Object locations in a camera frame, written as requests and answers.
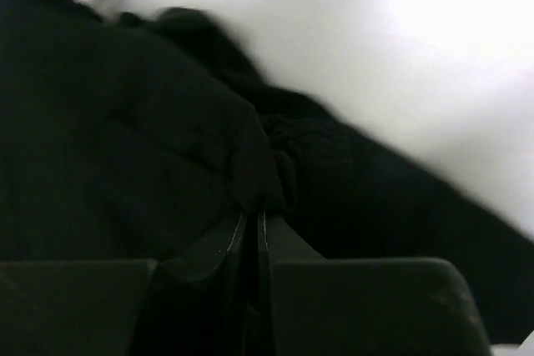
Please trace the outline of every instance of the bright light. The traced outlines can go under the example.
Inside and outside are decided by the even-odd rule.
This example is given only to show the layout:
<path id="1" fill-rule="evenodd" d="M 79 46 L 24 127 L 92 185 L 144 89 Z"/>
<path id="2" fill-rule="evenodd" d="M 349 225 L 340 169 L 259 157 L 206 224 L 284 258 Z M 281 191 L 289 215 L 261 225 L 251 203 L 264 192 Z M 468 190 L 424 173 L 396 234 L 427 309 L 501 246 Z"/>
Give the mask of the bright light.
<path id="1" fill-rule="evenodd" d="M 444 50 L 534 58 L 534 0 L 390 0 L 400 31 Z"/>

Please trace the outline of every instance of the black jacket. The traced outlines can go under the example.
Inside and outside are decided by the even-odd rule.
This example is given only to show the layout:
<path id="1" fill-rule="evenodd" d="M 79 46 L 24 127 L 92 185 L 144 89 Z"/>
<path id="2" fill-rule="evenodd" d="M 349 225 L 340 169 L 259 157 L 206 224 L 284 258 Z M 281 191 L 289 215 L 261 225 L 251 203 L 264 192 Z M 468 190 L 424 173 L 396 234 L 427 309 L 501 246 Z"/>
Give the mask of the black jacket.
<path id="1" fill-rule="evenodd" d="M 107 23 L 74 0 L 0 1 L 1 260 L 165 260 L 266 208 L 329 258 L 453 262 L 495 343 L 534 328 L 532 243 L 267 85 L 204 14 Z"/>

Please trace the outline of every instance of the dark cloth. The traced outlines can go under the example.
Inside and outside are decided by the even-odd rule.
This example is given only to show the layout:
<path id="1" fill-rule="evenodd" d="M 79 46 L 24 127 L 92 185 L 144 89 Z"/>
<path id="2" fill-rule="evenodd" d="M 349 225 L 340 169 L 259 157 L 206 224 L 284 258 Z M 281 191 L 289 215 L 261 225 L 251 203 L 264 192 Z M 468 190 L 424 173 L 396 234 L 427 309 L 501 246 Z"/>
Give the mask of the dark cloth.
<path id="1" fill-rule="evenodd" d="M 166 259 L 282 211 L 250 103 L 73 0 L 0 0 L 0 260 Z"/>
<path id="2" fill-rule="evenodd" d="M 173 8 L 121 23 L 168 39 L 254 104 L 271 149 L 293 164 L 284 171 L 295 172 L 298 198 L 286 218 L 320 253 L 446 259 L 471 286 L 493 343 L 520 343 L 534 329 L 534 243 L 312 98 L 268 85 L 207 14 Z"/>
<path id="3" fill-rule="evenodd" d="M 205 14 L 0 0 L 0 260 L 172 258 L 235 209 L 329 258 L 453 262 L 494 343 L 534 329 L 534 246 L 313 99 Z"/>

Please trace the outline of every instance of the black plastic object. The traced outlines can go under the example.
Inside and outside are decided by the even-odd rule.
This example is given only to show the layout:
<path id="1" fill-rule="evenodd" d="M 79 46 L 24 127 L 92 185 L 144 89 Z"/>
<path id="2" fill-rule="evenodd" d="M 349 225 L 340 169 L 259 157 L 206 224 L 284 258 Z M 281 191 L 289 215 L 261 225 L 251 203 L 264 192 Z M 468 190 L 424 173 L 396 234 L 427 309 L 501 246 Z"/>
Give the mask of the black plastic object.
<path id="1" fill-rule="evenodd" d="M 264 354 L 491 355 L 466 282 L 448 262 L 326 260 L 265 214 L 258 246 Z"/>
<path id="2" fill-rule="evenodd" d="M 154 265 L 0 263 L 0 354 L 126 355 Z"/>
<path id="3" fill-rule="evenodd" d="M 231 213 L 158 266 L 129 356 L 242 352 L 246 229 L 246 216 Z"/>

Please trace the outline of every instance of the black fabric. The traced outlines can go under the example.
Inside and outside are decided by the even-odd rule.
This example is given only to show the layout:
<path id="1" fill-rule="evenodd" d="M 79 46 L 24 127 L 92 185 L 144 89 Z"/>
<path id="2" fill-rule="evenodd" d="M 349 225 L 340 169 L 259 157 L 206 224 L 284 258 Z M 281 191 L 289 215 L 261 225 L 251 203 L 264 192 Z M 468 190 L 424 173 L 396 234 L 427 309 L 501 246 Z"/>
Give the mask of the black fabric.
<path id="1" fill-rule="evenodd" d="M 254 108 L 181 49 L 73 0 L 0 4 L 0 260 L 166 259 L 284 208 Z"/>
<path id="2" fill-rule="evenodd" d="M 284 171 L 295 172 L 298 198 L 286 218 L 320 253 L 449 260 L 493 343 L 520 343 L 534 329 L 531 241 L 313 99 L 268 85 L 207 14 L 173 8 L 153 22 L 128 14 L 121 22 L 178 45 L 254 104 L 271 149 L 293 162 Z"/>
<path id="3" fill-rule="evenodd" d="M 0 260 L 166 260 L 267 208 L 329 258 L 452 261 L 494 343 L 534 329 L 532 243 L 269 86 L 205 14 L 113 25 L 73 0 L 0 4 Z"/>

